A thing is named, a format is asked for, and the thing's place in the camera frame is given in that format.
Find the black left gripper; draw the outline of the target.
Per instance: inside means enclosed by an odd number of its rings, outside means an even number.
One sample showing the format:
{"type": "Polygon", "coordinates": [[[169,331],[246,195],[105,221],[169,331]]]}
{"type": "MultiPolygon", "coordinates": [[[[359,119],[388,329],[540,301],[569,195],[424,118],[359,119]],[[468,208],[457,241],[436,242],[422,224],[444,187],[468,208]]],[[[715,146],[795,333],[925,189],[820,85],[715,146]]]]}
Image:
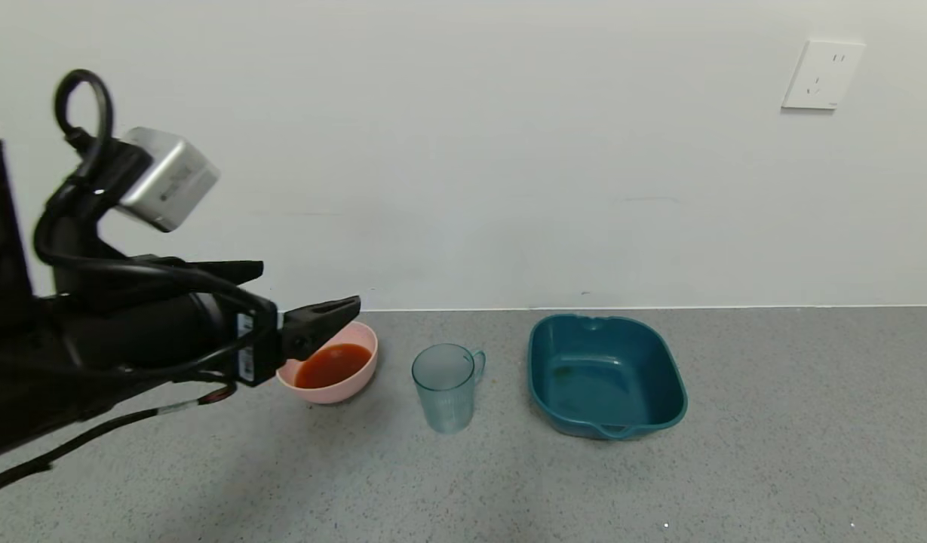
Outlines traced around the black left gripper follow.
{"type": "MultiPolygon", "coordinates": [[[[260,260],[187,262],[186,287],[239,286],[264,272],[260,260]]],[[[281,316],[281,354],[308,360],[360,315],[350,296],[298,307],[281,316]]],[[[271,371],[256,361],[276,340],[277,314],[253,314],[221,293],[184,293],[134,309],[134,370],[168,382],[243,382],[271,371]]]]}

